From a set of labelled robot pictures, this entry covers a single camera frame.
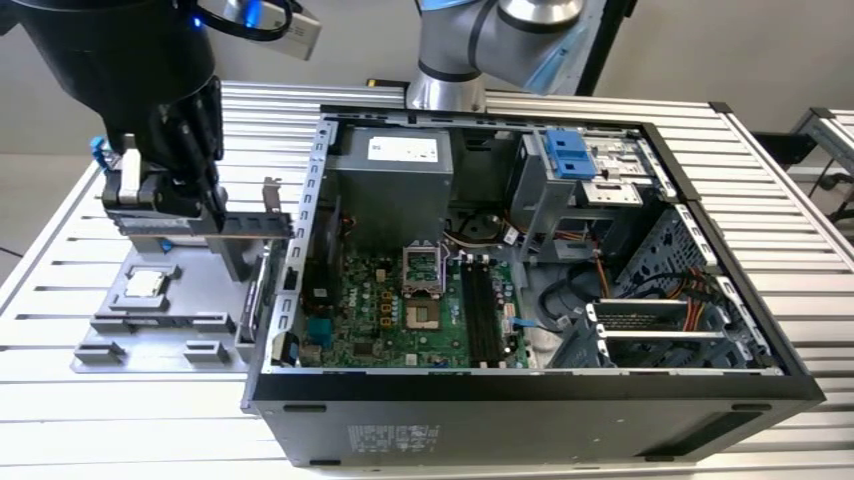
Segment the blue tab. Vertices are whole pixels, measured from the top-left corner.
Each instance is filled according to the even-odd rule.
[[[108,172],[110,163],[107,162],[104,152],[110,150],[110,145],[104,137],[94,137],[92,140],[90,140],[90,149],[92,150],[92,160],[95,160],[98,166],[102,167],[102,172]]]
[[[521,327],[531,327],[531,328],[539,327],[539,322],[537,320],[523,320],[521,318],[514,318],[513,324]]]
[[[422,0],[422,11],[426,10],[442,10],[443,8],[451,8],[463,3],[477,2],[478,0]]]
[[[546,130],[546,153],[556,163],[558,178],[590,180],[597,176],[588,144],[576,130]]]

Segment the aluminum table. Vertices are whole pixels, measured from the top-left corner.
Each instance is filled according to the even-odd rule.
[[[399,107],[403,94],[226,84],[231,210],[263,211],[270,176],[295,212],[321,103]],[[104,216],[94,165],[0,289],[0,477],[854,478],[854,251],[736,116],[708,103],[515,93],[490,93],[489,111],[658,126],[828,402],[697,465],[294,469],[263,421],[241,412],[242,374],[70,369],[131,248]]]

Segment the white label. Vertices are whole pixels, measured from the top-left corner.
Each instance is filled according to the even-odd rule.
[[[517,230],[513,227],[509,227],[507,233],[505,234],[505,243],[507,245],[515,245],[518,238],[519,238],[519,230]]]
[[[369,143],[369,160],[386,162],[439,162],[434,138],[374,137]]]
[[[143,319],[137,319],[137,320],[129,320],[129,324],[130,325],[146,325],[150,327],[157,327],[158,325],[161,325],[161,322],[158,322],[157,320],[143,320]]]
[[[429,453],[439,442],[439,425],[350,425],[355,453]]]

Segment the blue clip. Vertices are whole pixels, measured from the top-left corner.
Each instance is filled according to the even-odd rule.
[[[558,178],[590,180],[597,176],[597,166],[577,131],[546,130],[546,153],[556,163]]]
[[[539,327],[539,322],[537,320],[523,320],[521,318],[511,318],[511,322],[514,325],[518,325],[519,327],[530,327],[530,328],[537,328]]]
[[[170,253],[170,250],[175,248],[175,245],[173,245],[173,242],[169,238],[161,239],[161,248],[163,249],[163,253]]]
[[[110,151],[110,144],[104,137],[95,137],[90,141],[90,148],[92,150],[92,160],[102,167],[102,172],[108,172],[111,170],[110,163],[107,163],[107,155],[106,152]]]

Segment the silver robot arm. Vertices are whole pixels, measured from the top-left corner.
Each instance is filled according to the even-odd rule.
[[[584,0],[422,0],[419,72],[407,106],[485,111],[482,73],[546,95],[586,35]]]

